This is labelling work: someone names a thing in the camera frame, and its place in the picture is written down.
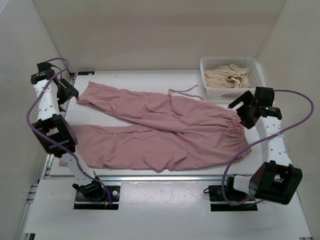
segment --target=pink pants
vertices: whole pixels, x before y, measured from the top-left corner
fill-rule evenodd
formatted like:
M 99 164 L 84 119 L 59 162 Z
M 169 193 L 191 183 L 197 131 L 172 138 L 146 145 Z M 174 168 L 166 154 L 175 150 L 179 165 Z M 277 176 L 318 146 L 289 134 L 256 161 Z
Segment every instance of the pink pants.
M 90 167 L 204 169 L 227 163 L 248 146 L 236 112 L 204 101 L 89 82 L 77 102 L 134 123 L 72 126 Z

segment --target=white wall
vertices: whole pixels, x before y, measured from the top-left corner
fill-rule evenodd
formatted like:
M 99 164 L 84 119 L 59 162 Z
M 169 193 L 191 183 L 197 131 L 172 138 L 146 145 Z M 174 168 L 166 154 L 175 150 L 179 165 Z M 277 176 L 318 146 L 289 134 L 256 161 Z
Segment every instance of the white wall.
M 70 70 L 198 69 L 251 56 L 285 0 L 33 0 Z
M 30 76 L 37 63 L 59 54 L 32 0 L 5 2 L 0 0 L 0 239 L 13 240 L 45 156 L 26 124 L 36 99 Z
M 280 17 L 257 56 L 269 86 L 310 96 L 313 117 L 285 134 L 290 157 L 303 179 L 298 189 L 315 239 L 320 239 L 320 1 L 287 0 Z M 295 123 L 309 111 L 304 99 L 276 94 L 283 125 Z

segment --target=metal base plate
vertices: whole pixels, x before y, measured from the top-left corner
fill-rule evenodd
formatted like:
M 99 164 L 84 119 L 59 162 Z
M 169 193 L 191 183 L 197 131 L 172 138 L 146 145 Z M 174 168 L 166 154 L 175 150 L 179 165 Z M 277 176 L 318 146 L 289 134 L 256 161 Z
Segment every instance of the metal base plate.
M 221 185 L 210 185 L 207 193 L 209 193 L 211 212 L 258 211 L 255 200 L 247 201 L 239 206 L 232 206 L 225 202 L 224 197 L 222 196 Z M 239 202 L 247 198 L 247 195 L 244 192 L 237 190 L 233 190 L 230 194 L 226 189 L 226 195 L 228 199 L 235 202 Z
M 73 209 L 84 210 L 118 210 L 121 186 L 106 186 L 110 192 L 112 204 L 106 203 L 106 198 L 103 197 L 99 201 L 86 198 L 80 191 L 76 191 Z

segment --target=drawstring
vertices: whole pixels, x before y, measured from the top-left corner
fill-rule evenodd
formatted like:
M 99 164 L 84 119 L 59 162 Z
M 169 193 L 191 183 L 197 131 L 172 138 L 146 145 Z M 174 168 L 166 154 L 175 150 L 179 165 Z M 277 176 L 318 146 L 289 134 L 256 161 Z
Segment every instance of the drawstring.
M 172 97 L 172 94 L 173 94 L 173 93 L 177 93 L 177 94 L 185 95 L 185 96 L 188 96 L 188 97 L 196 97 L 196 98 L 199 98 L 199 99 L 201 99 L 201 100 L 204 100 L 201 96 L 191 95 L 191 94 L 186 93 L 186 92 L 191 91 L 191 90 L 194 89 L 195 87 L 198 87 L 198 85 L 194 85 L 193 87 L 191 87 L 191 88 L 189 88 L 188 90 L 185 90 L 185 91 L 178 91 L 178 90 L 169 89 L 169 90 L 168 90 L 168 94 L 169 94 L 170 97 Z

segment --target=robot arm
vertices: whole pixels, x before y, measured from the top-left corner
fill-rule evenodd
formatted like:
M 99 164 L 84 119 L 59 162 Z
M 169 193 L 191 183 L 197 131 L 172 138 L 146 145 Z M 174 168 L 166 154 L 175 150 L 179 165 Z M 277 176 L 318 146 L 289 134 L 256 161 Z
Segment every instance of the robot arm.
M 280 109 L 272 107 L 274 95 L 272 88 L 257 87 L 254 96 L 247 91 L 229 108 L 243 102 L 236 110 L 241 124 L 249 129 L 255 125 L 260 139 L 264 139 L 281 130 Z M 233 188 L 253 198 L 286 205 L 297 190 L 302 171 L 293 167 L 281 135 L 263 141 L 261 149 L 262 166 L 253 176 L 235 175 Z
M 55 74 L 51 66 L 48 62 L 41 62 L 37 65 L 39 72 L 31 76 L 31 83 L 37 96 L 41 94 L 46 83 Z M 78 98 L 78 91 L 65 79 L 58 80 L 55 78 L 44 90 L 39 102 L 37 122 L 32 124 L 36 130 L 61 144 L 72 153 L 76 151 L 77 138 L 70 125 L 61 115 L 60 112 L 64 110 L 59 105 L 73 96 Z M 82 158 L 76 160 L 70 153 L 48 142 L 38 134 L 35 135 L 48 154 L 53 154 L 63 160 L 71 170 L 76 178 L 77 184 L 73 184 L 76 190 L 93 200 L 101 199 L 104 196 L 105 190 L 101 184 L 93 180 L 99 179 L 98 176 Z

